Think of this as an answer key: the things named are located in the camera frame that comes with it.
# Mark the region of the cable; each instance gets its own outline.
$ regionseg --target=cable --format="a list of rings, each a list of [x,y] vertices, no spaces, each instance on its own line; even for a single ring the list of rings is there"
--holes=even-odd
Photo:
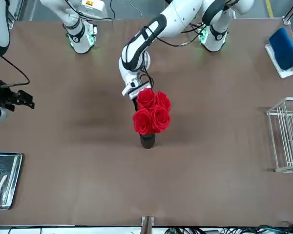
[[[191,29],[191,30],[187,30],[187,31],[183,31],[183,32],[181,32],[181,33],[189,33],[189,32],[196,31],[197,29],[199,29],[199,28],[203,25],[203,23],[200,23],[199,25],[196,25],[196,24],[190,23],[189,25],[191,26],[192,29]]]
[[[140,75],[140,78],[142,77],[142,76],[147,76],[148,77],[148,79],[149,79],[149,81],[150,81],[150,85],[151,85],[151,88],[153,88],[153,86],[154,86],[154,79],[149,75],[149,73],[147,72],[147,68],[146,68],[146,66],[144,65],[144,71],[143,72],[145,72],[145,74],[142,74],[142,75]]]
[[[141,19],[141,18],[142,18],[142,12],[141,12],[137,7],[135,7],[134,5],[132,5],[131,0],[129,0],[129,4],[130,4],[130,6],[132,6],[134,9],[136,9],[137,11],[140,12],[140,19]]]
[[[89,17],[89,16],[85,16],[82,12],[79,12],[77,11],[70,3],[68,0],[65,0],[65,2],[67,3],[67,5],[74,11],[76,12],[82,19],[86,20],[86,19],[91,19],[91,20],[111,20],[113,21],[112,18],[110,17],[107,17],[107,18],[101,18],[101,19],[98,19],[98,18],[92,18],[92,17]]]
[[[12,227],[9,229],[8,234],[10,234],[10,232],[12,231],[12,229],[17,229],[16,227]]]
[[[13,87],[13,86],[28,85],[30,83],[29,78],[27,77],[27,75],[22,70],[20,70],[17,66],[15,66],[13,63],[11,63],[9,60],[7,60],[5,57],[1,56],[1,58],[3,58],[7,63],[9,63],[16,70],[18,70],[27,80],[25,83],[4,84],[4,85],[1,86],[1,88],[9,88],[9,87]]]
[[[112,7],[112,1],[113,1],[113,0],[111,0],[111,1],[109,2],[109,6],[111,7],[111,11],[113,12],[113,20],[115,20],[115,11],[113,10],[113,7]]]
[[[190,43],[192,43],[192,42],[194,42],[194,40],[197,38],[197,35],[192,39],[192,40],[190,40],[190,41],[187,41],[187,42],[182,42],[180,45],[174,45],[174,44],[170,44],[169,42],[167,42],[167,41],[164,41],[163,39],[160,39],[158,36],[156,36],[155,34],[154,34],[154,32],[148,27],[148,26],[144,26],[144,28],[147,28],[148,30],[150,30],[151,31],[151,33],[159,40],[159,41],[161,41],[161,42],[163,42],[163,43],[165,43],[165,44],[167,44],[167,45],[170,45],[170,46],[172,46],[172,47],[181,47],[181,46],[186,46],[186,45],[189,45]]]

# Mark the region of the brown table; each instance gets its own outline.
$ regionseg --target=brown table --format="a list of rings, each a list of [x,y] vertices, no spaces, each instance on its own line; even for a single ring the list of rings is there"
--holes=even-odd
[[[139,225],[143,215],[156,225],[293,221],[293,175],[273,172],[264,112],[293,97],[293,77],[281,80],[264,48],[282,20],[234,20],[219,53],[155,42],[150,74],[171,99],[172,123],[150,150],[133,130],[118,70],[144,23],[100,23],[86,55],[70,48],[60,22],[15,25],[6,57],[31,78],[36,108],[0,122],[0,151],[25,155],[0,225]],[[2,60],[0,78],[23,79]]]

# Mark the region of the metal tray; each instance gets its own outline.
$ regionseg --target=metal tray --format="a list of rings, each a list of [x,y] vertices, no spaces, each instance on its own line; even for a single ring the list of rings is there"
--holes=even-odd
[[[21,153],[0,153],[0,181],[4,175],[8,176],[1,191],[0,210],[7,210],[12,205],[16,183],[20,173],[21,161]]]

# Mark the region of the metal wire rack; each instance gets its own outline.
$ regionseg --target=metal wire rack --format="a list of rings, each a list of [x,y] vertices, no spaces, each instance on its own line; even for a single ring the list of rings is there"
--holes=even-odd
[[[293,97],[267,111],[276,172],[293,173]]]

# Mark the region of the blue sponge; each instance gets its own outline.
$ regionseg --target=blue sponge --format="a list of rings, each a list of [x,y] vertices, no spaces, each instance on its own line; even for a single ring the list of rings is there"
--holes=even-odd
[[[274,56],[283,70],[293,67],[293,42],[285,28],[279,28],[270,38],[269,42],[274,51]]]

